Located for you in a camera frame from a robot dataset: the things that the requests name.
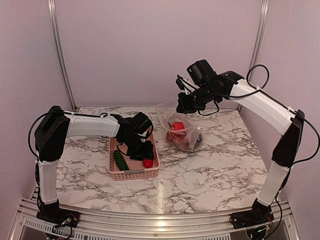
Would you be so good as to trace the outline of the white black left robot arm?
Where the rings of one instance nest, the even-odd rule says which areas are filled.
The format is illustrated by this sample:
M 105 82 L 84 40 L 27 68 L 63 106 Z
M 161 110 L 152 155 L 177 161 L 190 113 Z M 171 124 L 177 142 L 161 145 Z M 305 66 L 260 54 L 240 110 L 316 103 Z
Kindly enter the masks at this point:
M 151 120 L 142 112 L 134 117 L 119 114 L 90 115 L 62 110 L 54 105 L 37 120 L 34 132 L 40 188 L 39 199 L 44 215 L 53 223 L 63 219 L 57 197 L 57 165 L 67 138 L 102 136 L 115 138 L 127 147 L 125 155 L 132 160 L 153 159 L 154 146 L 148 137 L 153 131 Z

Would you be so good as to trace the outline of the purple eggplant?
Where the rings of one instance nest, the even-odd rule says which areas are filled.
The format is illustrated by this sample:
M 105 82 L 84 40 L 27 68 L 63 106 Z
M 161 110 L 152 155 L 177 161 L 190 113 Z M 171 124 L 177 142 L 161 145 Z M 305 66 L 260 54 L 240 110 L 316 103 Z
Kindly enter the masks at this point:
M 200 133 L 195 141 L 194 150 L 196 150 L 203 142 L 203 135 Z

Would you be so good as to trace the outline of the clear zip top bag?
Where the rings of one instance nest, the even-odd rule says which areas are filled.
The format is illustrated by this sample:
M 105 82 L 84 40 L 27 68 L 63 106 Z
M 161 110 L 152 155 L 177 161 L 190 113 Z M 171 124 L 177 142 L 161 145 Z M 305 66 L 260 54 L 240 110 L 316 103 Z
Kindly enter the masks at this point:
M 177 132 L 171 130 L 170 124 L 173 122 L 183 122 L 185 125 L 185 129 L 178 131 L 187 131 L 191 134 L 192 137 L 192 151 L 186 152 L 195 152 L 199 147 L 197 149 L 194 149 L 194 145 L 199 134 L 202 134 L 202 129 L 198 127 L 188 115 L 177 113 L 177 106 L 178 102 L 176 100 L 166 101 L 154 106 L 155 113 L 159 122 L 160 132 L 166 141 L 166 133 L 168 131 Z

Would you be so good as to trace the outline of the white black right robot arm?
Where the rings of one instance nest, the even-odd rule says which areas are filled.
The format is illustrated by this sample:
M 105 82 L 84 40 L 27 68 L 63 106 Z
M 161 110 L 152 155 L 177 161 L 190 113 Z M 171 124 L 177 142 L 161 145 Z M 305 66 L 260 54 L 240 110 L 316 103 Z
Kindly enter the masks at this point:
M 193 84 L 177 76 L 175 82 L 181 90 L 176 108 L 178 113 L 199 113 L 210 102 L 218 104 L 223 99 L 232 100 L 265 120 L 281 135 L 273 150 L 272 163 L 262 190 L 254 201 L 253 209 L 247 214 L 252 224 L 258 224 L 267 216 L 266 208 L 276 198 L 294 164 L 302 140 L 305 115 L 300 110 L 294 112 L 278 103 L 234 71 L 217 74 L 205 59 L 196 61 L 186 70 Z

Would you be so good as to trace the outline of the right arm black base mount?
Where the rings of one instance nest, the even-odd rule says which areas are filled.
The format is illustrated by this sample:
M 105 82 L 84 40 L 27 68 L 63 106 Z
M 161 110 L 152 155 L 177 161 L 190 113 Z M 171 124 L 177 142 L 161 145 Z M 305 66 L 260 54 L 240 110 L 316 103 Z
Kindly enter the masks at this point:
M 274 219 L 272 211 L 262 214 L 256 210 L 246 210 L 232 213 L 229 222 L 234 229 L 241 229 L 272 222 Z

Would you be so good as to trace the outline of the red lychee bunch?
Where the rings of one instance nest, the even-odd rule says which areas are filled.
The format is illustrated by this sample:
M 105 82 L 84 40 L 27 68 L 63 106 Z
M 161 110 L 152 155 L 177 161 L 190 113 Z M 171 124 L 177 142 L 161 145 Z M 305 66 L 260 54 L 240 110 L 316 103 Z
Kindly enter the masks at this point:
M 181 151 L 191 152 L 193 150 L 192 135 L 188 131 L 168 131 L 165 142 Z

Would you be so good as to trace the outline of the orange yellow fruit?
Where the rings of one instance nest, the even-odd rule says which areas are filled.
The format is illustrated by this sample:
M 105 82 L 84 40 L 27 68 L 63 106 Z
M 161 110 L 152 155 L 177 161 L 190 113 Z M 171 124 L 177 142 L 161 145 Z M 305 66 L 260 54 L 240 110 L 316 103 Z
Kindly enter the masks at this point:
M 142 161 L 142 164 L 143 164 L 144 168 L 149 169 L 149 168 L 153 167 L 154 161 L 151 159 L 144 159 Z

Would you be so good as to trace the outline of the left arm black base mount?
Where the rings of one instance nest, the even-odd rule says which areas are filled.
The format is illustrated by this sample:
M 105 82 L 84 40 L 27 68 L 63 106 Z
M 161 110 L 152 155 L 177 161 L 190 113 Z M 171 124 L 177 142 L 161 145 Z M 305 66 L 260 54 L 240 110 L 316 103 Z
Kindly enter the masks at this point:
M 67 225 L 76 228 L 79 222 L 80 213 L 78 211 L 60 208 L 57 212 L 48 213 L 47 215 L 38 211 L 36 218 L 56 225 L 60 225 L 63 221 L 70 218 L 71 222 Z

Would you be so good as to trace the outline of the red bumpy fruit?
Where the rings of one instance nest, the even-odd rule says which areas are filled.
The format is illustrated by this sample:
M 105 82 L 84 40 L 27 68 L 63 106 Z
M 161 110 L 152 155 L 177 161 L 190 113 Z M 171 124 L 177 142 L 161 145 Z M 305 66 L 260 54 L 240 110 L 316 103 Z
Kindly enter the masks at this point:
M 184 130 L 186 127 L 183 122 L 175 121 L 170 124 L 170 128 L 172 131 L 180 131 L 180 130 Z

